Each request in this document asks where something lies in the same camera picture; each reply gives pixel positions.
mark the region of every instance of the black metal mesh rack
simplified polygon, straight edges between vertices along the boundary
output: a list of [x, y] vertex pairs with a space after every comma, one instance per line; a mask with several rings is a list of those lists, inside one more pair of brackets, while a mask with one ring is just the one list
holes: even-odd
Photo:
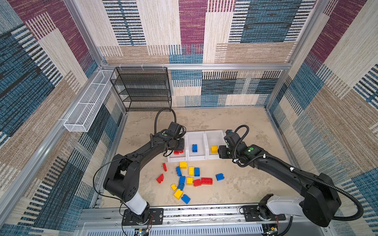
[[158, 111], [172, 106], [165, 67], [117, 67], [110, 81], [127, 111]]

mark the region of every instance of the white storage bin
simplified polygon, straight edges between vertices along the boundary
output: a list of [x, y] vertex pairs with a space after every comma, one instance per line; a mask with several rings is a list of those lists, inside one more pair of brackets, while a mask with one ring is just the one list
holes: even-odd
[[[208, 141], [204, 131], [187, 132], [185, 134], [188, 143], [188, 160], [205, 160], [209, 151]], [[194, 153], [192, 146], [197, 144], [197, 152]]]
[[224, 140], [226, 133], [223, 130], [209, 130], [205, 131], [205, 134], [208, 142], [207, 159], [219, 159], [217, 152], [211, 153], [211, 146], [219, 148], [220, 145], [226, 145], [226, 141]]
[[174, 152], [172, 152], [171, 155], [168, 156], [168, 162], [184, 162], [184, 161], [187, 161], [188, 160], [188, 143], [187, 143], [187, 138], [186, 138], [186, 135], [184, 135], [184, 152], [183, 153], [180, 153], [180, 154], [174, 154]]

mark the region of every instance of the yellow lego brick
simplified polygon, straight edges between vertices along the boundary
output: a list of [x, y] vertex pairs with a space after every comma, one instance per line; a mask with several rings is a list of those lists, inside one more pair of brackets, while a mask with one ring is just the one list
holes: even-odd
[[189, 167], [189, 176], [194, 176], [194, 167]]
[[177, 189], [177, 186], [175, 184], [172, 184], [170, 187], [173, 189], [173, 191]]
[[183, 194], [183, 192], [180, 189], [178, 189], [175, 192], [174, 196], [175, 196], [175, 198], [180, 199], [180, 197], [181, 197], [182, 194]]
[[180, 162], [180, 169], [188, 168], [188, 164], [186, 162]]
[[211, 153], [218, 153], [218, 146], [211, 146]]
[[193, 185], [193, 178], [192, 177], [186, 178], [186, 184], [187, 185]]

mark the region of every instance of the white wire basket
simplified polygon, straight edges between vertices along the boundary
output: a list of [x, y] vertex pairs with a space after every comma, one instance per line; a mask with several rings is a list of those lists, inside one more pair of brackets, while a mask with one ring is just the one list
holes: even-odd
[[109, 70], [101, 70], [96, 75], [64, 122], [64, 127], [69, 132], [88, 132], [112, 87], [110, 78], [113, 77], [115, 79], [113, 71]]

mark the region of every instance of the white vented cover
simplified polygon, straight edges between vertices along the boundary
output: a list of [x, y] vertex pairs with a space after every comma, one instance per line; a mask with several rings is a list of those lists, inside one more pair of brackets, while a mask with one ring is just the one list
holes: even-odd
[[[127, 235], [133, 236], [134, 228], [125, 228]], [[152, 227], [151, 236], [200, 236], [200, 235], [261, 235], [261, 224], [240, 225], [209, 225], [209, 226], [181, 226], [181, 227]], [[87, 236], [124, 236], [121, 229], [88, 230]]]
[[113, 71], [102, 70], [93, 79], [84, 95], [64, 122], [69, 132], [88, 132], [112, 84]]

